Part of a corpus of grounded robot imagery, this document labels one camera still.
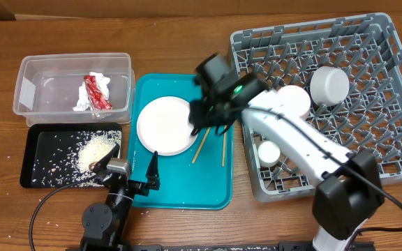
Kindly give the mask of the pile of rice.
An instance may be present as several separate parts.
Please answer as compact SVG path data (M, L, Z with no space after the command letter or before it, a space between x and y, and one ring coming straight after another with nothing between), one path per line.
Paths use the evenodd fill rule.
M33 159L31 186L58 188L89 178L89 165L98 162L115 144L120 130L42 132Z

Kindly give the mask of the white cup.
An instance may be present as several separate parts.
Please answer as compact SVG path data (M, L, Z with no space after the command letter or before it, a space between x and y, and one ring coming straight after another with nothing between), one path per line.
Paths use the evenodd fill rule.
M271 141L263 141L257 148L258 160L261 167L273 167L280 158L280 148Z

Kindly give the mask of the large pink plate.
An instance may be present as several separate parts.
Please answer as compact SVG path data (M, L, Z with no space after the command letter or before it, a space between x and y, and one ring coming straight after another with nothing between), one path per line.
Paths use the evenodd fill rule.
M148 103L137 118L137 135L142 145L159 155L172 156L189 149L196 136L188 121L189 103L178 97L164 96Z

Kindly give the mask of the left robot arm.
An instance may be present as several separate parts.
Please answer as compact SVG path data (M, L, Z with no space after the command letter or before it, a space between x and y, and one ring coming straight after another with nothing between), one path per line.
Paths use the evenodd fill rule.
M83 213L81 250L130 250L122 236L134 198L146 197L150 190L160 188L157 152L153 153L147 168L147 180L142 182L131 179L130 163L117 157L119 150L120 145L116 144L107 155L89 165L95 179L109 192L105 202L92 204Z

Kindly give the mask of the grey white bowl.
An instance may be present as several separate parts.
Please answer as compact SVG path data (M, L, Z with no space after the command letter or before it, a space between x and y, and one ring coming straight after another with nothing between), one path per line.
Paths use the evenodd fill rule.
M311 78L310 94L317 105L334 106L344 101L349 93L350 81L340 68L322 66Z

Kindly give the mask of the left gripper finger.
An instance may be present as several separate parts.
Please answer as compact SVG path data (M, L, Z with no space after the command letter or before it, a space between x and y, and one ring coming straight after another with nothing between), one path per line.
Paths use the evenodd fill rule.
M104 157L102 157L98 162L93 162L89 165L89 170L92 172L99 172L102 169L107 168L107 164L112 158L116 158L119 155L120 145L115 144L114 147L108 152Z
M158 152L154 151L146 173L147 187L150 190L159 190L161 182L158 172Z

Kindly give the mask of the red foil wrapper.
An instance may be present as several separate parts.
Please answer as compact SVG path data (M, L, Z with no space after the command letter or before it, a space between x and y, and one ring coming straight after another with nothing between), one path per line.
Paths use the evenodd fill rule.
M109 110L112 104L103 92L97 87L96 77L93 75L84 76L84 85L87 90L92 110Z

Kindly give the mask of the small pink bowl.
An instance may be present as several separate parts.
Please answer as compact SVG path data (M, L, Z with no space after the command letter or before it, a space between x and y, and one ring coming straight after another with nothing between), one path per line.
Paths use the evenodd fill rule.
M303 88L295 85L284 86L277 91L277 96L283 105L282 110L286 114L298 116L304 121L307 119L311 108L311 99Z

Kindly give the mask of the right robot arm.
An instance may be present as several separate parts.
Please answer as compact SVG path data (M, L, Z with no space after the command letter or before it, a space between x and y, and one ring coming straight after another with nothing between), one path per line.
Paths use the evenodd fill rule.
M192 135L211 128L226 133L235 121L280 148L315 188L313 216L320 225L315 250L349 250L364 223L382 206L378 164L369 151L353 153L298 116L288 102L253 73L238 77L220 54L195 69L202 97L190 103Z

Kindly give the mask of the white napkin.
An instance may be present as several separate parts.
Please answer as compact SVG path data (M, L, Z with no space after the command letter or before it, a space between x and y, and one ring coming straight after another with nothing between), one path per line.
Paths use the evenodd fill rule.
M109 99L110 91L108 89L108 84L111 79L109 77L104 76L102 73L90 72L88 75L93 75L96 77L97 87L103 92L103 94ZM74 106L73 110L75 112L92 110L89 97L87 95L87 90L84 85L84 78L81 86L78 88L78 101L76 106Z

